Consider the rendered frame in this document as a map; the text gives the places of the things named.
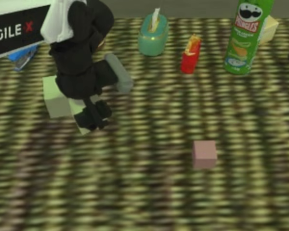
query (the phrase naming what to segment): yellow box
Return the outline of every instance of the yellow box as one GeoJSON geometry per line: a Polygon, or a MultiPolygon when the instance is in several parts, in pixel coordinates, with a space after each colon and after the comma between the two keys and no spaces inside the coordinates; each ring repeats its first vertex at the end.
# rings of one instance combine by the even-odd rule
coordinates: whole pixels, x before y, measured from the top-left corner
{"type": "Polygon", "coordinates": [[[266,23],[265,23],[265,27],[264,27],[264,32],[263,32],[259,45],[269,42],[274,38],[278,25],[279,25],[279,22],[276,19],[274,19],[271,16],[268,16],[266,23]]]}

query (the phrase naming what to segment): mustache face logo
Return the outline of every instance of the mustache face logo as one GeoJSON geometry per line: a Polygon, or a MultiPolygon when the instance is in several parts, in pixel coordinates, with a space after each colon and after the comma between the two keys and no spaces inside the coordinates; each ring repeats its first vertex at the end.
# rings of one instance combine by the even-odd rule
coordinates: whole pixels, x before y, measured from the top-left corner
{"type": "Polygon", "coordinates": [[[258,21],[261,18],[263,11],[259,6],[250,3],[242,3],[239,6],[238,13],[243,21],[252,23],[258,21]]]}

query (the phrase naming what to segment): red x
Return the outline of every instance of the red x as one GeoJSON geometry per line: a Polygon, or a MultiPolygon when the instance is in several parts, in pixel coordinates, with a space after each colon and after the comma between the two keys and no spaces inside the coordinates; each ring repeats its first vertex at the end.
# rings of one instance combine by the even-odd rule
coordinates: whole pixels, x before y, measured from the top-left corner
{"type": "Polygon", "coordinates": [[[32,25],[33,25],[33,21],[26,22],[26,25],[24,26],[24,30],[26,30],[26,33],[33,30],[32,25]]]}

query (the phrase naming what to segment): red bottle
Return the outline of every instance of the red bottle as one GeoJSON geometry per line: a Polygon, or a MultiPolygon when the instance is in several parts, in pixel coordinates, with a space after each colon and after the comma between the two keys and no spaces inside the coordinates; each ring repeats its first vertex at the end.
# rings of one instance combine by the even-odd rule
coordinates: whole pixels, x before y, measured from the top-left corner
{"type": "Polygon", "coordinates": [[[201,47],[201,38],[192,35],[182,55],[181,71],[185,74],[192,74],[197,65],[201,47]]]}

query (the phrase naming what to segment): gray wall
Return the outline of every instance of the gray wall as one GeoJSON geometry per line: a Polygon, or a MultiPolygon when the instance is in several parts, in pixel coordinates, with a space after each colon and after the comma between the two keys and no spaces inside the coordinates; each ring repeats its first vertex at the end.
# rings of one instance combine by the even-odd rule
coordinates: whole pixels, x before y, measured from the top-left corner
{"type": "MultiPolygon", "coordinates": [[[[238,0],[102,0],[116,18],[144,17],[159,7],[167,17],[234,18],[238,0]]],[[[289,18],[289,0],[275,0],[271,15],[289,18]]]]}

